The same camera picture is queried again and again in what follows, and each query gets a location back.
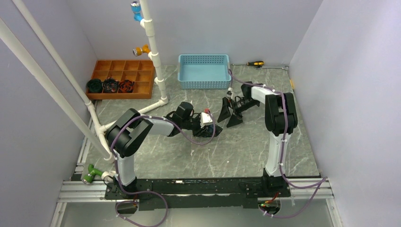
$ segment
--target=blue valve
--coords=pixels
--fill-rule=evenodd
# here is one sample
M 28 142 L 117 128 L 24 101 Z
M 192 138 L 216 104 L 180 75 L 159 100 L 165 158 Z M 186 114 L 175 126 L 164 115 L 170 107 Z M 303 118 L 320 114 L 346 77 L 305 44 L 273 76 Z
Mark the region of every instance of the blue valve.
M 132 2 L 131 3 L 131 10 L 134 13 L 134 20 L 140 22 L 142 20 L 142 16 L 140 15 L 140 11 L 141 11 L 140 3 L 137 2 L 137 1 Z

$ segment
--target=gray wall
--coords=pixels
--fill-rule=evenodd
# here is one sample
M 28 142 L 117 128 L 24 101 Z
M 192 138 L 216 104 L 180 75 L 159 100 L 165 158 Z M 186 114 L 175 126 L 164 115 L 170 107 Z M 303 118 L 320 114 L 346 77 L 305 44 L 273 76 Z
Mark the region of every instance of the gray wall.
M 96 56 L 63 0 L 24 1 L 82 87 Z M 0 16 L 84 121 L 84 103 L 11 0 Z M 0 226 L 48 226 L 83 134 L 0 41 Z
M 323 1 L 290 64 L 345 226 L 400 226 L 401 6 Z
M 100 59 L 134 59 L 148 43 L 132 0 L 67 0 Z M 224 53 L 232 63 L 288 64 L 322 0 L 149 0 L 163 64 L 182 53 Z

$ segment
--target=green valve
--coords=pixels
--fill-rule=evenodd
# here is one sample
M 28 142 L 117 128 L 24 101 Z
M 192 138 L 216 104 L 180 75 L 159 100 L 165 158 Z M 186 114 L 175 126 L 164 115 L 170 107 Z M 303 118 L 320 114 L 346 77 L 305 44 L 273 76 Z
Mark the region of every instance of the green valve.
M 93 179 L 96 175 L 102 177 L 103 172 L 96 169 L 93 164 L 89 164 L 88 166 L 89 173 L 82 178 L 82 182 L 84 183 L 92 183 Z

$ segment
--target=robotic arm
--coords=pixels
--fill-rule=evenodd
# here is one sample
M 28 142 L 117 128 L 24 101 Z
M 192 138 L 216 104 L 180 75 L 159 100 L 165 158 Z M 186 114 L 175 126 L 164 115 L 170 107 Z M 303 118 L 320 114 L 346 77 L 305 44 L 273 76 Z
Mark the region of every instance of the robotic arm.
M 223 98 L 223 106 L 217 122 L 221 122 L 230 117 L 227 127 L 229 128 L 238 125 L 243 122 L 243 111 L 255 105 L 259 106 L 260 103 L 265 104 L 265 125 L 267 130 L 270 132 L 269 158 L 265 165 L 265 171 L 268 176 L 281 177 L 281 173 L 279 171 L 279 160 L 285 128 L 285 120 L 282 107 L 283 105 L 286 105 L 288 116 L 288 129 L 285 135 L 284 143 L 284 160 L 289 139 L 298 123 L 294 96 L 292 95 L 292 93 L 284 93 L 286 103 L 283 104 L 281 101 L 281 97 L 278 94 L 275 94 L 261 87 L 243 84 L 241 85 L 241 90 L 244 96 L 235 96 L 234 98 L 231 90 L 232 89 L 229 89 L 229 91 L 227 92 L 227 96 Z
M 106 132 L 106 139 L 111 145 L 123 126 L 131 119 L 140 116 L 135 109 L 125 112 L 113 126 Z M 165 116 L 174 122 L 180 129 L 191 130 L 194 137 L 211 137 L 213 134 L 213 121 L 208 113 L 194 113 L 193 106 L 181 102 L 177 110 Z M 223 129 L 216 125 L 215 136 Z M 114 149 L 118 154 L 118 167 L 122 186 L 128 192 L 136 192 L 136 175 L 134 172 L 134 154 L 149 134 L 172 137 L 180 131 L 171 123 L 159 119 L 139 119 L 133 122 L 118 138 Z

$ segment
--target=black cable bundle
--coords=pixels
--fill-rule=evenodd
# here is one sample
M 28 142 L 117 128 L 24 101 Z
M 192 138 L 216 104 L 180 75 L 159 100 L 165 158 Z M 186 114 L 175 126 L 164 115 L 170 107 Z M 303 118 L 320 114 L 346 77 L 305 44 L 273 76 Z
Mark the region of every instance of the black cable bundle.
M 134 91 L 134 82 L 129 79 L 123 80 L 118 84 L 120 93 L 132 93 Z
M 103 90 L 102 81 L 99 79 L 91 79 L 87 83 L 87 88 L 90 93 L 102 93 Z
M 117 93 L 118 81 L 113 78 L 107 78 L 103 81 L 104 93 Z

